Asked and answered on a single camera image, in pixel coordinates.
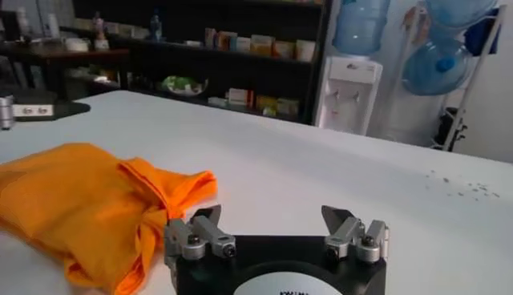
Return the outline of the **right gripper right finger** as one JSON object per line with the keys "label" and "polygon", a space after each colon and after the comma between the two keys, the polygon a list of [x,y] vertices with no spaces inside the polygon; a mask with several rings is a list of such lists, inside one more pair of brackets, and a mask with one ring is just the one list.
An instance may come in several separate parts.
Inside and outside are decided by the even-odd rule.
{"label": "right gripper right finger", "polygon": [[388,261],[390,228],[382,220],[373,220],[368,227],[349,210],[321,206],[321,214],[329,230],[325,252],[332,261],[340,261],[352,250],[366,264]]}

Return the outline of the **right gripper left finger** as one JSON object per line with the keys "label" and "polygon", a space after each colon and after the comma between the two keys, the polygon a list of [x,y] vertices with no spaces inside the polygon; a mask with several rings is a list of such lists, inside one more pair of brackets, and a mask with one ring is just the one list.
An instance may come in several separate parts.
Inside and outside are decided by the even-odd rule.
{"label": "right gripper left finger", "polygon": [[218,228],[221,206],[201,208],[189,222],[171,218],[164,226],[164,263],[174,265],[179,258],[199,261],[212,254],[225,261],[236,257],[236,238]]}

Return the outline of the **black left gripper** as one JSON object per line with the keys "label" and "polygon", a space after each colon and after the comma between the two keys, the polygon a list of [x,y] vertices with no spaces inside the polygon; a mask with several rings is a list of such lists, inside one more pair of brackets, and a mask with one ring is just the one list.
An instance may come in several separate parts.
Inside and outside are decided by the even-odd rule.
{"label": "black left gripper", "polygon": [[16,119],[61,119],[89,112],[91,106],[58,99],[53,92],[20,91],[15,94]]}

